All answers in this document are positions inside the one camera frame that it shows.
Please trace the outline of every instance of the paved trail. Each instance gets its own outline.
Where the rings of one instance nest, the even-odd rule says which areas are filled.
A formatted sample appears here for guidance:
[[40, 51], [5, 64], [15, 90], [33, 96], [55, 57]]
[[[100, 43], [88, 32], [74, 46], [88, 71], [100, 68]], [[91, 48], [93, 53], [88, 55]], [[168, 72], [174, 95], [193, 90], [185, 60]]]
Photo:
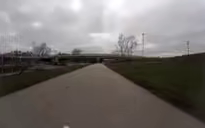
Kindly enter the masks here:
[[205, 128], [101, 64], [0, 99], [0, 128]]

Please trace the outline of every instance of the light pole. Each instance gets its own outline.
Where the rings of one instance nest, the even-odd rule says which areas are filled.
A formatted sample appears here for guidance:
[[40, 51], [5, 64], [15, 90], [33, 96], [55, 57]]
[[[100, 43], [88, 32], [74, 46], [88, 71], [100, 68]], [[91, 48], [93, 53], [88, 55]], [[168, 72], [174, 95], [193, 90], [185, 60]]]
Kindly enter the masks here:
[[142, 56], [144, 56], [145, 33], [142, 33]]

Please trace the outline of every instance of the grass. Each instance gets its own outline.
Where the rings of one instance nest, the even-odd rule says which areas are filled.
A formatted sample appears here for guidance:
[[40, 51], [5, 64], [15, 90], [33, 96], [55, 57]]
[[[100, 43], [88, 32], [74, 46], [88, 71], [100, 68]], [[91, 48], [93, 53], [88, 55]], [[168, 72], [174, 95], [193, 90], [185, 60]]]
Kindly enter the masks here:
[[59, 69], [36, 70], [20, 75], [0, 77], [0, 97], [82, 67], [83, 66], [75, 65]]
[[205, 121], [205, 54], [110, 63], [107, 66]]

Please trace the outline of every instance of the gray cloud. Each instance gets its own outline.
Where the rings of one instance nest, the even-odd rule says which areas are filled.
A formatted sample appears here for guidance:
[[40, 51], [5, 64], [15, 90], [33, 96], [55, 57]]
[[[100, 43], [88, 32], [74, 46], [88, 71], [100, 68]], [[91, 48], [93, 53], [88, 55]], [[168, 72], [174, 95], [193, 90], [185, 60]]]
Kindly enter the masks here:
[[192, 52], [205, 51], [205, 0], [79, 0], [79, 11], [73, 1], [0, 0], [0, 34], [20, 38], [0, 39], [0, 47], [6, 42], [8, 49], [28, 49], [36, 41], [64, 52], [111, 52], [118, 33], [145, 32], [146, 55], [184, 54], [187, 40]]

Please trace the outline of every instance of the green grass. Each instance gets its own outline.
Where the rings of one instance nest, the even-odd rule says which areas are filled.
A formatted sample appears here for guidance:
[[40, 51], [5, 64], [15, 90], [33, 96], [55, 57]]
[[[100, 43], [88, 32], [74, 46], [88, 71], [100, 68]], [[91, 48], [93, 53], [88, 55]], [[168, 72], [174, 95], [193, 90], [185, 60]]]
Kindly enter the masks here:
[[205, 121], [205, 57], [107, 64], [136, 84]]
[[82, 67], [83, 66], [76, 65], [59, 69], [36, 70], [20, 75], [0, 77], [0, 97]]

